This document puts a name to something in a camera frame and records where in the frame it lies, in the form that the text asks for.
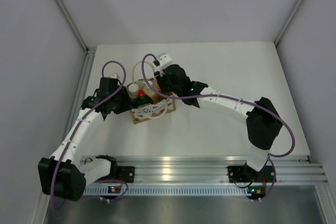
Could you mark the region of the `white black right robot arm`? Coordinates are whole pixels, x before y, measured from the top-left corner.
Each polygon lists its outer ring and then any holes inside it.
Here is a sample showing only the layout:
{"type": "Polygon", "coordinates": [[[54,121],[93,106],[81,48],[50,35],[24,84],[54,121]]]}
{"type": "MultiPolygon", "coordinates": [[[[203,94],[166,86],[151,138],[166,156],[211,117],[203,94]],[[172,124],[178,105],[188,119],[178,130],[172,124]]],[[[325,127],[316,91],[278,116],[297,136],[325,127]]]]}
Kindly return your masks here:
{"type": "Polygon", "coordinates": [[[157,71],[154,76],[164,93],[176,95],[186,105],[230,116],[247,127],[251,148],[244,174],[249,180],[261,177],[272,144],[283,126],[272,102],[264,97],[254,103],[238,98],[229,99],[228,95],[205,83],[190,80],[185,70],[177,64],[160,66],[156,62],[155,66],[157,71]]]}

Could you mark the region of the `burlap canvas bag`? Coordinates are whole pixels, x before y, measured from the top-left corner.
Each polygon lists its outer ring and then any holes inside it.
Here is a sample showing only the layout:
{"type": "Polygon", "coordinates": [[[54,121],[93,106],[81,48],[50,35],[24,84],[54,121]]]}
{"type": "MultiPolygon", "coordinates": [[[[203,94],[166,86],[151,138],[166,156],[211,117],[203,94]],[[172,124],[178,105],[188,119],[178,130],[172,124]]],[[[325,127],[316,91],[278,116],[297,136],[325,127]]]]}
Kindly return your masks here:
{"type": "MultiPolygon", "coordinates": [[[[155,81],[157,83],[155,77],[151,77],[147,81],[145,81],[144,79],[138,79],[138,80],[135,79],[134,77],[135,69],[137,66],[140,65],[141,65],[140,61],[134,65],[132,69],[131,83],[136,83],[139,86],[139,89],[143,89],[145,83],[149,85],[149,87],[151,87],[149,81],[155,81]]],[[[172,99],[166,99],[162,96],[160,96],[160,101],[158,103],[149,104],[141,108],[135,108],[134,106],[135,100],[131,100],[131,102],[132,102],[132,109],[130,110],[130,114],[134,124],[139,124],[148,120],[159,119],[165,114],[174,112],[176,110],[175,101],[172,99]]]]}

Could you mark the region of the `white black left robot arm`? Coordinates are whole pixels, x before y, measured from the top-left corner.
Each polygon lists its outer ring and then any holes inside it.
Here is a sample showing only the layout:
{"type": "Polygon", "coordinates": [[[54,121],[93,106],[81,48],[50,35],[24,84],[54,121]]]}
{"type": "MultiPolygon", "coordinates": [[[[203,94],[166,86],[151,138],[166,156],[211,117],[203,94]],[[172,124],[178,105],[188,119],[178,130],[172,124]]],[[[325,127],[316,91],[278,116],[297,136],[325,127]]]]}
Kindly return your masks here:
{"type": "Polygon", "coordinates": [[[65,200],[78,201],[85,188],[98,181],[118,178],[114,157],[98,155],[81,164],[82,156],[98,126],[109,114],[120,114],[132,108],[126,87],[117,74],[102,77],[92,96],[82,102],[79,115],[61,145],[49,158],[38,163],[42,192],[65,200]]]}

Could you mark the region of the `cream pump lotion bottle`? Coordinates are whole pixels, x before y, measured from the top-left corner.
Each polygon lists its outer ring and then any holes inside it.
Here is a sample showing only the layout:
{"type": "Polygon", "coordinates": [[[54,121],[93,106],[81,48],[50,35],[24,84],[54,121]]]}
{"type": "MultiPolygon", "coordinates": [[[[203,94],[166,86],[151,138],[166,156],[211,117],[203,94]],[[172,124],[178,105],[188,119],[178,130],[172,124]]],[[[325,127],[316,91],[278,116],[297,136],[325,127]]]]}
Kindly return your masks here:
{"type": "MultiPolygon", "coordinates": [[[[160,91],[160,87],[155,81],[149,81],[150,86],[157,92],[160,91]]],[[[143,88],[146,95],[148,95],[152,100],[153,103],[158,103],[160,101],[160,96],[155,93],[153,90],[150,89],[149,85],[145,83],[145,86],[143,88]]]]}

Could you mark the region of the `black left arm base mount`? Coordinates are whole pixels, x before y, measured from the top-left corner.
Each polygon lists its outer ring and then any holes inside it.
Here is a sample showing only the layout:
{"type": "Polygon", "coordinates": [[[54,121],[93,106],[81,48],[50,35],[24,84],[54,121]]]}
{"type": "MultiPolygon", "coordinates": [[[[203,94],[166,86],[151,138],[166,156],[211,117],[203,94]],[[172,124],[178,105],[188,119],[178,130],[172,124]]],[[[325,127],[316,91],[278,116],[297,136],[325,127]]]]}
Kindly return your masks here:
{"type": "Polygon", "coordinates": [[[117,171],[117,179],[126,183],[134,183],[135,167],[119,166],[117,171]]]}

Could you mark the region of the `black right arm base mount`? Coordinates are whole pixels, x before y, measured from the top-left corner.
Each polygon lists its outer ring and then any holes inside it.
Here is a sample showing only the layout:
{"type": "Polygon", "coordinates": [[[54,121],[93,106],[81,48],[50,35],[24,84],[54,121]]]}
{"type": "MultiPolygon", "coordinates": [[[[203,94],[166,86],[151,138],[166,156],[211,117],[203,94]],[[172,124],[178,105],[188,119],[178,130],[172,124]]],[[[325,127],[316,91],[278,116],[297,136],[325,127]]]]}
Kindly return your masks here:
{"type": "Polygon", "coordinates": [[[275,176],[275,169],[267,165],[259,172],[247,165],[228,166],[227,171],[231,183],[271,183],[275,176]]]}

